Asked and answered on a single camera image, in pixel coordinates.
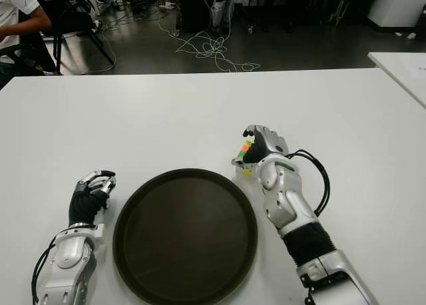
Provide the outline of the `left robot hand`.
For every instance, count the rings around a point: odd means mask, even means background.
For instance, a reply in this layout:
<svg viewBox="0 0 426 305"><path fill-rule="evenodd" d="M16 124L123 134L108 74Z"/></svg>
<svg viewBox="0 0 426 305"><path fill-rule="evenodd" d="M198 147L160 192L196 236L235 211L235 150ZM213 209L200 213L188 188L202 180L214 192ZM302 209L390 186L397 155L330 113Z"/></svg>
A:
<svg viewBox="0 0 426 305"><path fill-rule="evenodd" d="M93 225L98 212L107 208L107 200L115 186L116 173L109 170L94 170L82 177L76 183L69 204L69 226Z"/></svg>

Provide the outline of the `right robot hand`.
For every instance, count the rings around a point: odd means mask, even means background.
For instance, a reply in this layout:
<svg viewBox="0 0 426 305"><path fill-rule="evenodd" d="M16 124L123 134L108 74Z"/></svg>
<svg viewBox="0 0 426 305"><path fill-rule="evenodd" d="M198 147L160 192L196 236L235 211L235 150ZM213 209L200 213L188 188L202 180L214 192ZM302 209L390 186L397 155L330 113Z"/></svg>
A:
<svg viewBox="0 0 426 305"><path fill-rule="evenodd" d="M231 164L243 167L247 164L257 164L270 154L289 154L289 148L285 139L276 131L263 125L248 125L242 136L246 138L246 144L242 147Z"/></svg>

